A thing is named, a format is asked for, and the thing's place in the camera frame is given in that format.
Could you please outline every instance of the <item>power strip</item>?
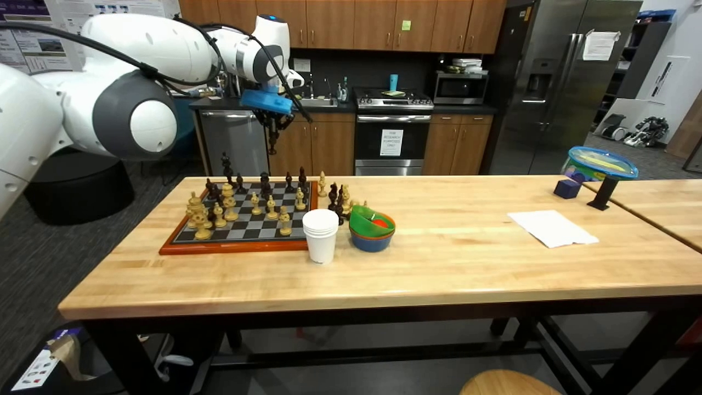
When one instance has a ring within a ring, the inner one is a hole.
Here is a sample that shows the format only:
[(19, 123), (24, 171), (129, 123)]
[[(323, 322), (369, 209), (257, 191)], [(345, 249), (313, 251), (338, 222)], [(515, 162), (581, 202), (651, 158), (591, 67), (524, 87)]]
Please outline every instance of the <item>power strip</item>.
[(49, 348), (42, 348), (12, 391), (15, 392), (15, 391), (44, 386), (44, 382), (57, 368), (57, 364), (60, 364), (60, 359), (53, 358), (53, 353)]

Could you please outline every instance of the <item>kitchen counter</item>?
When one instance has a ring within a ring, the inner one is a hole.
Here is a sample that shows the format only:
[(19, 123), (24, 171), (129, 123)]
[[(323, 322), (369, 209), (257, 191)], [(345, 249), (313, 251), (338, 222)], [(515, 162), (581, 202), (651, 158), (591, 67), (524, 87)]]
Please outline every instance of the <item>kitchen counter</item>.
[[(242, 109), (237, 99), (203, 99), (191, 103), (193, 109)], [(355, 112), (355, 103), (346, 101), (338, 108), (305, 108), (309, 113), (313, 112)], [(492, 105), (435, 105), (435, 113), (497, 113), (499, 109)]]

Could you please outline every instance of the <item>stainless steel refrigerator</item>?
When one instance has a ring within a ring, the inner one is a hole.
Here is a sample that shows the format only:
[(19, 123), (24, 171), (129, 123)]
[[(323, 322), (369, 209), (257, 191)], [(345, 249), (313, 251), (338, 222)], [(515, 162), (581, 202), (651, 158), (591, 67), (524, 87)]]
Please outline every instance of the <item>stainless steel refrigerator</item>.
[(492, 58), (487, 99), (499, 113), (485, 173), (561, 168), (593, 130), (639, 9), (640, 0), (509, 2)]

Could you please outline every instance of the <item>white cup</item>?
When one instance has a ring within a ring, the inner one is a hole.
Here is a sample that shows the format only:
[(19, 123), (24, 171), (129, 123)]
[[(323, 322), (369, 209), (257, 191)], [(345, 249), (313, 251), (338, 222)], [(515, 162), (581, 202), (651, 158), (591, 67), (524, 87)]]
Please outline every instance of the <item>white cup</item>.
[(309, 259), (329, 262), (333, 259), (338, 215), (328, 209), (307, 210), (302, 216)]

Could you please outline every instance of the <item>wooden table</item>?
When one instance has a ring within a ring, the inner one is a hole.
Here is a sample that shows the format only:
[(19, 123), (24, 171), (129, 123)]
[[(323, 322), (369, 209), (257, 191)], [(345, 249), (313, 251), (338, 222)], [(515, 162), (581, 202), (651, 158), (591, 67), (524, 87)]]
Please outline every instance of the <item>wooden table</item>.
[[(160, 256), (191, 191), (205, 186), (203, 177), (186, 177), (60, 312), (89, 326), (132, 392), (158, 391), (132, 336), (138, 331), (623, 308), (662, 312), (669, 331), (689, 325), (702, 306), (701, 254), (619, 205), (591, 209), (593, 191), (556, 198), (556, 180), (328, 176), (393, 215), (397, 235), (389, 249), (369, 254), (349, 246), (349, 231), (340, 227), (333, 262), (317, 266), (305, 251)], [(508, 216), (545, 209), (564, 213), (599, 243), (548, 249)], [(603, 382), (627, 387), (634, 375)]]
[[(702, 251), (702, 180), (627, 180), (619, 181), (613, 202), (669, 237)], [(702, 336), (702, 320), (697, 320), (682, 337), (692, 345)], [(702, 371), (702, 353), (692, 358), (680, 375), (674, 375), (662, 387), (667, 392), (692, 391)]]

